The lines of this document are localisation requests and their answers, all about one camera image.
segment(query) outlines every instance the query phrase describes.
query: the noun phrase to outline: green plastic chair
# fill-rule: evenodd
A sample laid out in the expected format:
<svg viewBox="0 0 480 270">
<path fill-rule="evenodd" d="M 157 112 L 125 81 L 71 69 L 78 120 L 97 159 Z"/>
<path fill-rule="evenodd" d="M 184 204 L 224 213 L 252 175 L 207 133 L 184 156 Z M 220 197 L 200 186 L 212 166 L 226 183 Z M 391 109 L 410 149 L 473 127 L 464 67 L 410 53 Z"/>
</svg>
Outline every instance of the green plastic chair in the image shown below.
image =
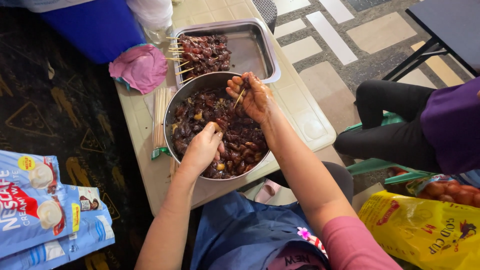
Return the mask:
<svg viewBox="0 0 480 270">
<path fill-rule="evenodd" d="M 386 112 L 384 113 L 384 119 L 382 120 L 382 125 L 387 125 L 387 124 L 393 124 L 393 123 L 400 123 L 404 122 L 403 118 L 400 115 L 397 115 L 392 112 Z M 362 123 L 358 123 L 353 126 L 349 126 L 348 128 L 345 129 L 345 131 L 352 131 L 352 130 L 359 130 L 362 127 Z M 390 177 L 385 179 L 385 184 L 397 184 L 397 183 L 402 183 L 402 182 L 407 182 L 419 178 L 424 178 L 424 177 L 432 177 L 434 175 L 437 175 L 437 173 L 433 172 L 424 172 L 420 170 L 414 170 L 402 165 L 398 165 L 393 162 L 385 161 L 385 160 L 380 160 L 380 159 L 367 159 L 363 160 L 359 163 L 353 164 L 351 166 L 347 167 L 347 170 L 352 174 L 352 175 L 357 175 L 361 173 L 366 173 L 366 172 L 372 172 L 380 169 L 385 169 L 389 167 L 399 167 L 402 168 L 408 173 L 401 174 L 398 176 Z"/>
</svg>

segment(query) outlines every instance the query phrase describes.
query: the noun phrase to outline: yellow plastic bag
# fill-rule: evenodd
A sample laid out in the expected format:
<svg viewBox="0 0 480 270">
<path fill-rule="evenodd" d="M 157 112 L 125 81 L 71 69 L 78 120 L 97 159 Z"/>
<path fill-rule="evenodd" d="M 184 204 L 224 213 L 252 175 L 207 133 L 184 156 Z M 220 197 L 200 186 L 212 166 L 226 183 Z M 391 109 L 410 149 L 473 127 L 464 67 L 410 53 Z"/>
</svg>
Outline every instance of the yellow plastic bag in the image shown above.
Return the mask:
<svg viewBox="0 0 480 270">
<path fill-rule="evenodd" d="M 479 208 L 381 191 L 359 217 L 388 254 L 424 270 L 480 269 Z"/>
</svg>

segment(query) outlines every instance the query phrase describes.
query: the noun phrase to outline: person in purple shirt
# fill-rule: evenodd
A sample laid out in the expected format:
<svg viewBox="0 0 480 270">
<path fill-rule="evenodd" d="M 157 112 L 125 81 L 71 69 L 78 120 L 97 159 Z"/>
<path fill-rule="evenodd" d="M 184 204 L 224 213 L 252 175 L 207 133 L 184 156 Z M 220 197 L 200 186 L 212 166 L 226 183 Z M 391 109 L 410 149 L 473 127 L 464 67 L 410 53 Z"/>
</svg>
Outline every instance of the person in purple shirt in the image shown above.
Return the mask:
<svg viewBox="0 0 480 270">
<path fill-rule="evenodd" d="M 480 77 L 438 90 L 368 80 L 357 108 L 363 129 L 338 135 L 341 154 L 444 174 L 480 169 Z M 405 122 L 381 126 L 384 110 Z"/>
</svg>

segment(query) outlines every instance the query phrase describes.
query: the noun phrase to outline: pink cloth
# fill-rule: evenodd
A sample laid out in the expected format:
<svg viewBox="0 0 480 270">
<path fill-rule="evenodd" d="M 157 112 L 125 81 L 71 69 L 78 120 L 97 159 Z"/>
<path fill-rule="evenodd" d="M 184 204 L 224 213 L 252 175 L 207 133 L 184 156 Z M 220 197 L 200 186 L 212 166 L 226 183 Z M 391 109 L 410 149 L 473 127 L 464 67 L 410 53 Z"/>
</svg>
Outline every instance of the pink cloth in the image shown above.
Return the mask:
<svg viewBox="0 0 480 270">
<path fill-rule="evenodd" d="M 402 270 L 377 244 L 365 225 L 354 217 L 337 217 L 325 225 L 322 239 L 333 270 Z M 286 248 L 275 258 L 268 270 L 324 270 L 312 253 Z"/>
<path fill-rule="evenodd" d="M 143 95 L 153 91 L 165 80 L 167 70 L 165 55 L 151 44 L 123 52 L 108 66 L 110 76 L 123 78 Z"/>
</svg>

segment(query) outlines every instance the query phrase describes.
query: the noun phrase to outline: beige tabletop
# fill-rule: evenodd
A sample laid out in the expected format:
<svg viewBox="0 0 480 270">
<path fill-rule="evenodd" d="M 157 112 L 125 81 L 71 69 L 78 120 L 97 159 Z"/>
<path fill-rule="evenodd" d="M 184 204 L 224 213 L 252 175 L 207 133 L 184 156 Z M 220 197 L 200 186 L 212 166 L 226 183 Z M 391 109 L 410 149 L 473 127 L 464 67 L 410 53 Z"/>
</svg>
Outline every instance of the beige tabletop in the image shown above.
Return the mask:
<svg viewBox="0 0 480 270">
<path fill-rule="evenodd" d="M 185 0 L 181 5 L 174 6 L 172 20 L 173 27 L 176 28 L 185 25 L 252 17 L 262 20 L 251 0 Z M 272 89 L 280 108 L 299 137 L 312 151 L 316 152 L 331 145 L 336 137 L 335 130 L 293 66 L 288 62 L 270 30 L 268 30 L 268 34 L 273 43 L 281 70 L 280 79 L 268 84 L 268 86 Z M 167 52 L 166 49 L 168 44 L 164 44 L 162 44 L 164 45 L 163 52 L 167 57 L 172 57 L 171 52 Z M 169 63 L 167 78 L 160 86 L 175 85 L 173 64 Z M 132 138 L 150 209 L 155 216 L 170 184 L 169 165 L 171 157 L 163 154 L 156 160 L 150 160 L 150 154 L 153 150 L 152 117 L 144 102 L 145 96 L 134 89 L 128 92 L 124 85 L 117 82 L 116 87 Z M 205 204 L 278 169 L 277 161 L 270 154 L 259 167 L 239 179 L 227 181 L 198 179 L 193 192 L 192 207 Z"/>
</svg>

